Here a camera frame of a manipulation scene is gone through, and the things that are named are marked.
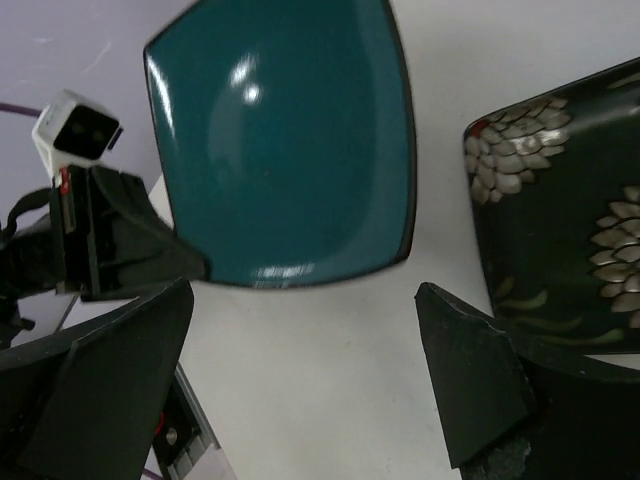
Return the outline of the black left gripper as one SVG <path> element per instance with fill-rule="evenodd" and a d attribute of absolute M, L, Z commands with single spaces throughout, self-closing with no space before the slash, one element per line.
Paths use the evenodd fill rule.
<path fill-rule="evenodd" d="M 125 300 L 210 262 L 162 220 L 143 180 L 95 166 L 59 170 L 1 231 L 1 298 L 50 290 Z M 4 479 L 138 479 L 189 328 L 179 281 L 151 297 L 1 353 Z"/>

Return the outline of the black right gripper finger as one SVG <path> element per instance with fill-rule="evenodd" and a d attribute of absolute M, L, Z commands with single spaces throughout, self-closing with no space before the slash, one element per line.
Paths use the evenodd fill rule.
<path fill-rule="evenodd" d="M 415 303 L 462 478 L 638 478 L 638 371 L 503 327 L 433 283 Z"/>

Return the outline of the teal square plate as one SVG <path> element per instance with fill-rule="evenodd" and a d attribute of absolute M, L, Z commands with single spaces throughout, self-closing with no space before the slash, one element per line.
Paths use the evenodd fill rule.
<path fill-rule="evenodd" d="M 212 284 L 301 288 L 404 262 L 409 72 L 387 1 L 198 1 L 144 47 L 174 228 Z"/>

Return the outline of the dark floral square plate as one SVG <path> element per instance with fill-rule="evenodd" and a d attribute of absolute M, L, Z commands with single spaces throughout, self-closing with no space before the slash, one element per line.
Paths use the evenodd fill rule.
<path fill-rule="evenodd" d="M 494 317 L 588 354 L 639 350 L 639 63 L 471 123 L 462 139 Z"/>

